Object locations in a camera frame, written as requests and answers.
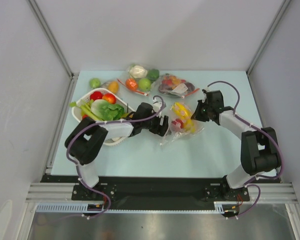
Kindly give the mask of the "green lettuce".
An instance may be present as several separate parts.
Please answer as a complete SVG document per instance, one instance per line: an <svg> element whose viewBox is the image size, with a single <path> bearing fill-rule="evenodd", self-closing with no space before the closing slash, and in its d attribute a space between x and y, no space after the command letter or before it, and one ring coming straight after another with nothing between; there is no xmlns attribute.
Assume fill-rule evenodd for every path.
<svg viewBox="0 0 300 240"><path fill-rule="evenodd" d="M91 104L91 112L103 121L119 120L125 113L123 106L112 104L104 99L97 99Z"/></svg>

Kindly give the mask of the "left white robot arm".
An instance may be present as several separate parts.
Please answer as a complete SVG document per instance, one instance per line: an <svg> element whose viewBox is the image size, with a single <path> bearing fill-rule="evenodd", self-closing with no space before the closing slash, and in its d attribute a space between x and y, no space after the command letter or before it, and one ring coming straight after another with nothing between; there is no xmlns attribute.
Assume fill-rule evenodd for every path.
<svg viewBox="0 0 300 240"><path fill-rule="evenodd" d="M164 101L156 102L159 110L148 103L141 103L132 117L115 121L96 122L90 117L83 119L66 139L66 157L75 164L78 180L84 185L82 194L89 200L100 195L97 185L99 176L94 160L97 158L104 141L113 138L130 138L142 130L163 137L169 128L169 117L160 116L166 107Z"/></svg>

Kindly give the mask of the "clear zip bag pink seal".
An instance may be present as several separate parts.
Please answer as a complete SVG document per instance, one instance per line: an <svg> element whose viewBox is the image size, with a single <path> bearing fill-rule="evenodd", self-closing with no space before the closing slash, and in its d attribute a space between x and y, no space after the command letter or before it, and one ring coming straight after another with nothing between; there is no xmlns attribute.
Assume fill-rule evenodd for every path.
<svg viewBox="0 0 300 240"><path fill-rule="evenodd" d="M204 124L192 119L193 111L185 103L174 102L168 112L168 129L160 146L168 145L180 138L191 138L204 130Z"/></svg>

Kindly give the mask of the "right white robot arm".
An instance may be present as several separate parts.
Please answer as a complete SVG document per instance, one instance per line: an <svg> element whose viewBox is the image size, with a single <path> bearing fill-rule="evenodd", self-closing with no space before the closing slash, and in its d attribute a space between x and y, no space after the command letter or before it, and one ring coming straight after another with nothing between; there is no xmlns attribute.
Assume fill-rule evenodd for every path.
<svg viewBox="0 0 300 240"><path fill-rule="evenodd" d="M283 157L279 149L276 132L272 127L259 128L237 114L236 110L224 105L219 90L202 91L205 98L197 101L192 119L200 122L213 121L233 133L241 141L240 165L225 176L227 182L220 188L221 196L232 201L239 188L259 178L271 179L263 173L283 170Z"/></svg>

